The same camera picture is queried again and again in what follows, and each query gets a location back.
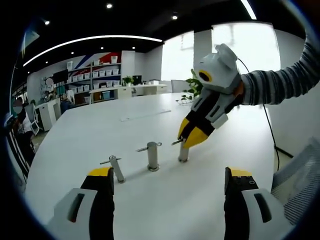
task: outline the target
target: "potted plant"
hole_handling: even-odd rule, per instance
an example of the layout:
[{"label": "potted plant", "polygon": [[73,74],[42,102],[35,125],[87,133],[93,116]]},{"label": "potted plant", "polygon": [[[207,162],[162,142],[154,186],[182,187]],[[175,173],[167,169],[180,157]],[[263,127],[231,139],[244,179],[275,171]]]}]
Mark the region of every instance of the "potted plant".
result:
[{"label": "potted plant", "polygon": [[191,69],[191,73],[192,73],[192,78],[185,80],[189,84],[190,89],[183,90],[183,92],[186,94],[183,94],[181,96],[180,100],[176,100],[177,102],[181,101],[183,104],[191,103],[201,93],[203,85],[197,79],[197,76],[196,76],[195,71],[193,69]]},{"label": "potted plant", "polygon": [[122,80],[125,82],[125,85],[127,87],[130,87],[131,84],[134,82],[134,79],[132,78],[132,76],[126,76],[126,77],[122,78]]}]

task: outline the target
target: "shelf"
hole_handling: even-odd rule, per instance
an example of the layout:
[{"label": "shelf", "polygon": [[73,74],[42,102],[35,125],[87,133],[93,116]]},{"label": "shelf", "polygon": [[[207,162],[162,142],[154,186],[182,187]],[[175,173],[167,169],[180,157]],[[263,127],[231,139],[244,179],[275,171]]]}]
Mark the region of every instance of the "shelf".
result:
[{"label": "shelf", "polygon": [[102,78],[111,78],[111,77],[119,77],[121,74],[116,74],[116,75],[108,75],[108,76],[97,76],[93,77],[92,79],[102,79]]},{"label": "shelf", "polygon": [[76,95],[76,94],[85,94],[85,93],[88,93],[88,92],[90,92],[91,90],[89,90],[89,91],[81,91],[81,92],[76,92],[74,95]]},{"label": "shelf", "polygon": [[93,103],[96,104],[96,103],[100,103],[100,102],[104,102],[104,101],[110,101],[110,100],[115,100],[115,99],[114,98],[101,99],[101,100],[98,100],[98,101],[94,101]]},{"label": "shelf", "polygon": [[110,63],[110,64],[100,64],[100,65],[92,65],[93,68],[96,67],[107,67],[107,66],[114,66],[114,65],[121,65],[121,63]]},{"label": "shelf", "polygon": [[69,72],[69,73],[71,73],[71,72],[81,71],[81,70],[89,69],[89,68],[90,68],[90,66],[86,66],[86,67],[79,67],[79,68],[77,68],[77,69],[72,69],[72,70],[70,70],[70,71],[68,71],[68,72]]},{"label": "shelf", "polygon": [[73,81],[73,82],[67,82],[63,85],[68,85],[68,84],[76,84],[76,83],[79,83],[79,82],[82,82],[82,81],[90,81],[91,79],[90,78],[87,78],[87,79],[83,79],[83,80],[78,80],[78,81]]}]

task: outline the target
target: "striped sleeve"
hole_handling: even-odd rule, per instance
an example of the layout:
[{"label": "striped sleeve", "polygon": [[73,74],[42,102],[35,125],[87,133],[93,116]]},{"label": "striped sleeve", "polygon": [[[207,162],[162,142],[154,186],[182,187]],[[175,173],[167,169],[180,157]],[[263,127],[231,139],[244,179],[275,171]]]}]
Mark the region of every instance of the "striped sleeve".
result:
[{"label": "striped sleeve", "polygon": [[320,54],[306,36],[300,60],[279,71],[253,71],[241,75],[244,84],[242,104],[280,104],[284,99],[299,97],[320,79]]}]

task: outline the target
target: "blue wall stripe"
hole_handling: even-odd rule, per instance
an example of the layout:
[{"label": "blue wall stripe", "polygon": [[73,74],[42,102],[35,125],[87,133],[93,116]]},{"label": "blue wall stripe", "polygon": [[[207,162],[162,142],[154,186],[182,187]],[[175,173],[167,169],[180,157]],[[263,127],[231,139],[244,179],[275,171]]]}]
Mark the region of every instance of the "blue wall stripe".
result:
[{"label": "blue wall stripe", "polygon": [[85,61],[87,61],[92,56],[93,56],[93,54],[85,55],[74,69],[79,68]]}]

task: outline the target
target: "black ceiling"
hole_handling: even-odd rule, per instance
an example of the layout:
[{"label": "black ceiling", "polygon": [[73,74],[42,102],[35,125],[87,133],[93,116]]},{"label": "black ceiling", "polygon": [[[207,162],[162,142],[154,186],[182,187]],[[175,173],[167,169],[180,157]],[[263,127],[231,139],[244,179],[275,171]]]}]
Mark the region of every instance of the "black ceiling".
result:
[{"label": "black ceiling", "polygon": [[[129,38],[102,38],[68,44],[38,57],[27,66],[23,63],[35,55],[71,40],[98,35],[135,35],[168,40],[188,31],[201,31],[225,22],[250,21],[240,0],[91,0],[40,1],[34,8],[30,29],[39,34],[25,53],[19,56],[20,77],[14,85],[26,81],[27,72],[76,56],[99,52],[132,50],[146,53],[160,42]],[[272,23],[280,29],[304,37],[298,21],[278,0],[249,0],[257,21]],[[172,20],[173,12],[178,19]]]}]

